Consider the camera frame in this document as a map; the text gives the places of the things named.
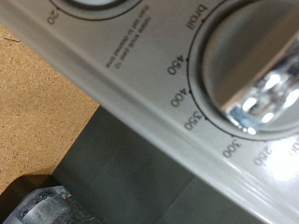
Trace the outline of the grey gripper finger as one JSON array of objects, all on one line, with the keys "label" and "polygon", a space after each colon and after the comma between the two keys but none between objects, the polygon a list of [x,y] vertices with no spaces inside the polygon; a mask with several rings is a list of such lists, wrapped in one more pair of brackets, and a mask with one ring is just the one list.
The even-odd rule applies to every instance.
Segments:
[{"label": "grey gripper finger", "polygon": [[102,224],[51,175],[22,175],[0,195],[0,224]]}]

